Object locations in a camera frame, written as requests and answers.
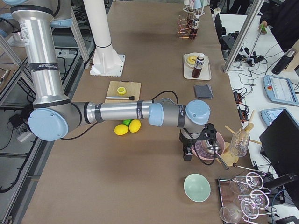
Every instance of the lime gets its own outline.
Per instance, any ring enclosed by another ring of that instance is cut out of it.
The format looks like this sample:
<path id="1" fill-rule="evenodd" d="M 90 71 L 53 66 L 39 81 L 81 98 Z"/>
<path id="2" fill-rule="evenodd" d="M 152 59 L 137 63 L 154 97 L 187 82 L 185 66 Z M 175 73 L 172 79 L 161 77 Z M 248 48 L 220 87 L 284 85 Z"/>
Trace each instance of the lime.
<path id="1" fill-rule="evenodd" d="M 124 125 L 126 125 L 126 126 L 129 126 L 130 123 L 131 123 L 131 121 L 132 121 L 131 119 L 123 120 L 122 123 L 123 123 Z"/>

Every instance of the glass cup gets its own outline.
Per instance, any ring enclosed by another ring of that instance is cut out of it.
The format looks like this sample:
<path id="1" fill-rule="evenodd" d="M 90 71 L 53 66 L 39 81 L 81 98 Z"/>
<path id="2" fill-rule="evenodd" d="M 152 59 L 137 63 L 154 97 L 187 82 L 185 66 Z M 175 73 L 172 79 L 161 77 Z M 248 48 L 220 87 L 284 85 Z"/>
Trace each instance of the glass cup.
<path id="1" fill-rule="evenodd" d="M 226 223 L 239 223 L 242 219 L 243 213 L 239 206 L 236 204 L 228 204 L 221 207 L 219 210 L 220 218 Z"/>
<path id="2" fill-rule="evenodd" d="M 234 133 L 228 148 L 230 153 L 239 157 L 245 156 L 248 151 L 249 140 L 249 132 L 240 130 Z"/>

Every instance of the sliced lemon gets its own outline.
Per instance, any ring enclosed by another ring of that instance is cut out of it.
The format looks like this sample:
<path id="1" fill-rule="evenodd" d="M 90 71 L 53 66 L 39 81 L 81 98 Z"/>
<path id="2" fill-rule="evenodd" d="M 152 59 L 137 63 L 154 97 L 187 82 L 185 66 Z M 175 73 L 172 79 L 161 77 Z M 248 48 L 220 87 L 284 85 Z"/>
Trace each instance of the sliced lemon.
<path id="1" fill-rule="evenodd" d="M 187 57 L 188 64 L 195 64 L 196 58 L 197 57 L 195 55 L 191 55 L 191 56 Z"/>
<path id="2" fill-rule="evenodd" d="M 124 95 L 124 94 L 126 94 L 126 92 L 127 92 L 127 90 L 126 90 L 125 87 L 121 86 L 121 87 L 117 88 L 117 93 L 120 94 L 120 95 Z"/>

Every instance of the soy sauce bottle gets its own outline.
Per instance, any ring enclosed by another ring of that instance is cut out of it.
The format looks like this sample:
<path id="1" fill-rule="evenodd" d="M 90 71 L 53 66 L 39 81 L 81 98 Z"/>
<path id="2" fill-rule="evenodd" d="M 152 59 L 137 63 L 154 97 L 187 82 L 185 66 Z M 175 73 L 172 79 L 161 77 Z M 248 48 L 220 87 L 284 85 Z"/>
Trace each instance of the soy sauce bottle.
<path id="1" fill-rule="evenodd" d="M 204 54 L 200 53 L 199 56 L 197 57 L 195 65 L 194 65 L 194 69 L 192 72 L 193 78 L 198 78 L 200 76 L 202 66 L 204 64 L 204 56 L 205 56 Z"/>
<path id="2" fill-rule="evenodd" d="M 189 39 L 193 40 L 196 38 L 196 34 L 199 28 L 199 15 L 195 15 L 195 19 L 192 22 Z"/>

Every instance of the lemon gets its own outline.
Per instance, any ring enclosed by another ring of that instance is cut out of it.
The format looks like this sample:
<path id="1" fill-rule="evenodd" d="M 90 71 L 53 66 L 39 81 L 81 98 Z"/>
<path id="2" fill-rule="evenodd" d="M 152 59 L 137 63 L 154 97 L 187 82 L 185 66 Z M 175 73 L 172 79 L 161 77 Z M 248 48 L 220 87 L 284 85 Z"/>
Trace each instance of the lemon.
<path id="1" fill-rule="evenodd" d="M 141 127 L 140 120 L 135 119 L 131 121 L 129 129 L 131 133 L 135 133 L 139 131 L 140 127 Z"/>
<path id="2" fill-rule="evenodd" d="M 120 95 L 124 95 L 124 94 L 126 94 L 126 92 L 127 92 L 127 90 L 126 90 L 125 87 L 121 86 L 121 87 L 117 88 L 117 93 L 120 94 Z"/>
<path id="3" fill-rule="evenodd" d="M 128 132 L 128 130 L 129 130 L 128 126 L 124 124 L 120 124 L 114 128 L 114 133 L 117 135 L 124 135 L 125 133 Z"/>
<path id="4" fill-rule="evenodd" d="M 187 58 L 187 62 L 188 62 L 188 64 L 195 64 L 195 62 L 196 62 L 196 56 L 194 56 L 194 55 L 189 56 Z"/>

